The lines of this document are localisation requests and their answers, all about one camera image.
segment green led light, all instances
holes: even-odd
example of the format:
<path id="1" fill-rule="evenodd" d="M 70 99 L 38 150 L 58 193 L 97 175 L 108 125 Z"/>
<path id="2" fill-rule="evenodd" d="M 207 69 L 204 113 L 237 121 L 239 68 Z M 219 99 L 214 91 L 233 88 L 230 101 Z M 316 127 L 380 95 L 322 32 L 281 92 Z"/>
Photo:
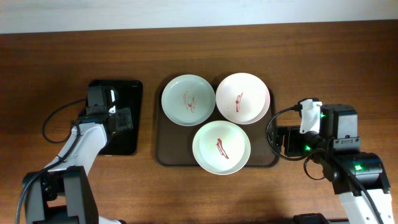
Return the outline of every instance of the green led light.
<path id="1" fill-rule="evenodd" d="M 355 165 L 355 170 L 362 170 L 361 165 Z"/>

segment bowl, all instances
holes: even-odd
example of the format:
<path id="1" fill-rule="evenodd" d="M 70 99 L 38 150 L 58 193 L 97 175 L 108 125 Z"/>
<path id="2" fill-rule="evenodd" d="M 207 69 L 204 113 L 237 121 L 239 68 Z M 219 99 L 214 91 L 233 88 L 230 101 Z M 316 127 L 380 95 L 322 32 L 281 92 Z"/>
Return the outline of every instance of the bowl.
<path id="1" fill-rule="evenodd" d="M 163 90 L 162 108 L 176 124 L 193 126 L 204 122 L 213 112 L 216 96 L 213 87 L 197 75 L 181 75 Z"/>
<path id="2" fill-rule="evenodd" d="M 236 124 L 252 124 L 268 111 L 270 95 L 266 84 L 248 73 L 226 77 L 218 86 L 216 104 L 220 113 Z"/>
<path id="3" fill-rule="evenodd" d="M 193 156 L 212 174 L 233 174 L 247 163 L 250 141 L 246 133 L 228 121 L 213 121 L 201 127 L 193 138 Z"/>

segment brown tray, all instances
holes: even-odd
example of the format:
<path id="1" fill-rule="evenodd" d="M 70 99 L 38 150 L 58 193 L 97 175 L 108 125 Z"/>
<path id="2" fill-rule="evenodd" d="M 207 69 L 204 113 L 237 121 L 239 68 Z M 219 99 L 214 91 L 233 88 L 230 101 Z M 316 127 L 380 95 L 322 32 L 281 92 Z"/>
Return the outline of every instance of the brown tray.
<path id="1" fill-rule="evenodd" d="M 163 166 L 199 166 L 192 152 L 193 137 L 203 125 L 226 119 L 215 106 L 210 117 L 201 124 L 189 127 L 175 124 L 163 112 L 162 92 L 160 91 L 157 102 L 155 158 Z M 272 153 L 266 143 L 266 126 L 275 110 L 271 91 L 270 95 L 270 108 L 264 117 L 254 124 L 238 124 L 249 137 L 251 145 L 250 158 L 245 167 L 272 167 L 278 163 L 279 158 Z"/>

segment wood grain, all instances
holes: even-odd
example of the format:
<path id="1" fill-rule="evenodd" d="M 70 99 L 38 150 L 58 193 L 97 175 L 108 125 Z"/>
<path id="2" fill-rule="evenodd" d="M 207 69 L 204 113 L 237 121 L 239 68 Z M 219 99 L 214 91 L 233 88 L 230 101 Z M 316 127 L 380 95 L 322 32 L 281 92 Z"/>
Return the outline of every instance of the wood grain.
<path id="1" fill-rule="evenodd" d="M 11 223 L 21 180 L 61 149 L 40 135 L 55 108 L 84 98 L 95 78 L 144 84 L 138 152 L 98 157 L 89 174 L 98 210 L 128 223 L 273 221 L 320 212 L 345 218 L 327 181 L 301 162 L 217 176 L 154 160 L 156 91 L 184 73 L 219 83 L 236 72 L 260 77 L 281 110 L 306 97 L 353 105 L 362 150 L 384 162 L 398 216 L 398 22 L 332 22 L 184 29 L 0 35 L 0 223 Z M 66 136 L 72 106 L 49 123 Z M 284 114 L 280 124 L 299 124 Z M 311 166 L 313 175 L 321 175 Z"/>

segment red mark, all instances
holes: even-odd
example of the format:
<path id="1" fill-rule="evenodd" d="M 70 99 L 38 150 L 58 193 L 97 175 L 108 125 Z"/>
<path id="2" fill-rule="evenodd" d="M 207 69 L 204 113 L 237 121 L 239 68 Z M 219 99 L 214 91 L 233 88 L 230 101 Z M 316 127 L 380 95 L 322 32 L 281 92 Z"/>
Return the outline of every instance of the red mark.
<path id="1" fill-rule="evenodd" d="M 227 156 L 227 154 L 226 154 L 226 152 L 225 152 L 225 150 L 223 148 L 223 142 L 221 141 L 221 139 L 217 139 L 217 141 L 218 142 L 217 142 L 216 146 L 218 148 L 218 151 L 220 152 L 220 154 L 222 156 L 225 156 L 226 159 L 229 159 L 229 157 Z"/>
<path id="2" fill-rule="evenodd" d="M 185 107 L 187 107 L 187 111 L 189 108 L 191 108 L 191 112 L 194 113 L 195 112 L 195 97 L 192 97 L 192 102 L 189 103 L 190 98 L 188 97 L 188 91 L 186 91 L 184 93 L 183 99 L 184 99 Z"/>
<path id="3" fill-rule="evenodd" d="M 236 112 L 239 112 L 239 109 L 240 109 L 240 107 L 241 107 L 242 96 L 243 96 L 243 93 L 241 93 L 240 95 L 238 95 L 238 98 L 237 98 L 236 101 L 235 101 L 235 103 L 236 103 Z"/>

